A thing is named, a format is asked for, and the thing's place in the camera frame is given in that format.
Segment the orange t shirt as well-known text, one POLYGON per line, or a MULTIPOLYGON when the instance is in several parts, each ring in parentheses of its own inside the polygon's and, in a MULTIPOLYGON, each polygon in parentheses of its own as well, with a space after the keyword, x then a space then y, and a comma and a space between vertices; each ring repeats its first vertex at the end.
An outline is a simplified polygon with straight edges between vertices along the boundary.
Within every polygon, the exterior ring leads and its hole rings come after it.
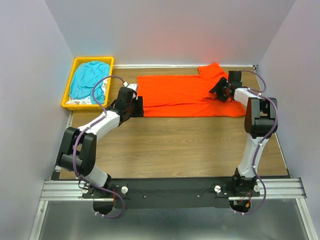
POLYGON ((137 77, 144 116, 243 117, 246 109, 234 100, 221 102, 209 91, 227 74, 218 63, 199 66, 197 75, 142 75, 137 77))

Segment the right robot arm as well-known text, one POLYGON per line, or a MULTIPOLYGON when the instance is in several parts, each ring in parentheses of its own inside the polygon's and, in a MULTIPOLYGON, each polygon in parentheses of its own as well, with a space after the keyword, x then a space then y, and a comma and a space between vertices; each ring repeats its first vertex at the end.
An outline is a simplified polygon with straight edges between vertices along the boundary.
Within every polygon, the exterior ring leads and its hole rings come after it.
POLYGON ((233 195, 243 195, 254 190, 258 178, 258 166, 267 142, 278 128, 278 101, 266 97, 261 91, 244 87, 242 72, 230 71, 209 91, 225 103, 228 99, 246 107, 244 130, 247 133, 242 160, 230 183, 225 187, 233 195))

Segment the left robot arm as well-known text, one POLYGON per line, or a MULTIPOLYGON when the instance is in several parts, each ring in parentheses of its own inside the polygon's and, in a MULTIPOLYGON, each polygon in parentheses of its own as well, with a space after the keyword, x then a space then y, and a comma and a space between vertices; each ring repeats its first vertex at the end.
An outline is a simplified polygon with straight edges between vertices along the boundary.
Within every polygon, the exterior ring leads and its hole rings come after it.
POLYGON ((96 165, 97 143, 130 118, 144 116, 143 98, 137 91, 136 83, 121 87, 117 99, 101 115, 81 127, 68 127, 62 137, 56 165, 74 172, 95 188, 111 190, 111 176, 96 165))

